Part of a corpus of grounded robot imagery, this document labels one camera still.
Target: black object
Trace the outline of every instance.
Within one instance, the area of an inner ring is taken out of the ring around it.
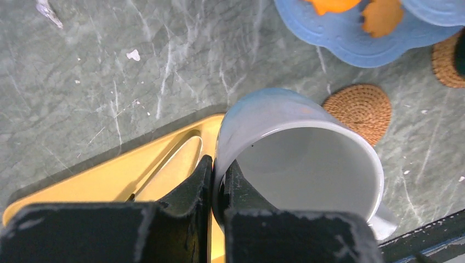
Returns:
[[[0,262],[209,262],[212,159],[157,202],[34,204],[0,238]]]
[[[380,248],[386,262],[445,262],[465,254],[465,209],[384,242]]]
[[[453,63],[458,74],[465,78],[465,31],[462,31],[455,45]]]
[[[236,161],[225,175],[223,209],[228,263],[383,262],[364,219],[278,210],[245,179]]]

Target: cup handle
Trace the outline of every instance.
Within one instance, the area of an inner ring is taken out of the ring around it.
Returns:
[[[397,229],[398,221],[389,209],[380,203],[376,214],[368,221],[373,230],[376,240],[381,241],[388,238]]]

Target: cup rim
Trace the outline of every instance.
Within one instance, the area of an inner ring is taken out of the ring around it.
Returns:
[[[375,174],[377,177],[377,187],[378,187],[378,195],[376,197],[375,202],[373,203],[371,207],[371,212],[368,218],[365,218],[367,222],[369,222],[372,217],[375,215],[379,204],[381,203],[381,199],[383,196],[383,191],[384,191],[384,171],[383,167],[381,164],[381,160],[378,157],[378,154],[376,153],[375,149],[359,134],[356,132],[352,131],[350,128],[346,127],[344,124],[336,124],[331,121],[323,121],[323,120],[296,120],[296,121],[291,121],[287,122],[284,125],[279,124],[275,125],[273,127],[269,127],[265,129],[264,131],[260,132],[259,134],[251,134],[250,139],[245,141],[243,144],[241,144],[237,149],[234,151],[234,154],[230,158],[231,160],[227,161],[229,163],[227,167],[221,167],[222,171],[221,173],[217,173],[217,166],[218,166],[218,161],[217,161],[217,156],[215,156],[215,160],[213,163],[213,192],[212,192],[212,211],[213,215],[220,226],[220,228],[224,231],[224,222],[223,222],[223,217],[220,215],[220,209],[219,209],[219,191],[221,188],[221,184],[224,182],[225,174],[227,169],[231,166],[233,161],[239,156],[239,154],[245,150],[246,147],[249,145],[255,143],[258,140],[261,140],[262,138],[269,136],[274,133],[281,132],[283,130],[287,129],[294,129],[294,128],[321,128],[321,129],[327,129],[333,132],[336,132],[338,134],[342,134],[348,138],[350,138],[353,142],[357,143],[369,156],[370,162],[373,164],[373,167],[375,169]]]

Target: yellow tray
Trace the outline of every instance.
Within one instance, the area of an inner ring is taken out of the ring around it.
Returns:
[[[131,193],[136,193],[135,201],[158,200],[192,173],[201,156],[214,158],[223,117],[202,119],[26,196],[6,208],[3,225],[32,203],[124,202]],[[224,235],[213,220],[212,262],[224,262],[224,253]]]

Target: brown wicker coaster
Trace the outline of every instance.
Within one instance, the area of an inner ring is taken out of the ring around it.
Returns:
[[[371,84],[344,88],[331,95],[323,108],[372,146],[386,133],[392,111],[386,93]]]
[[[465,78],[453,66],[453,55],[460,33],[433,46],[433,71],[438,80],[451,88],[465,88]]]

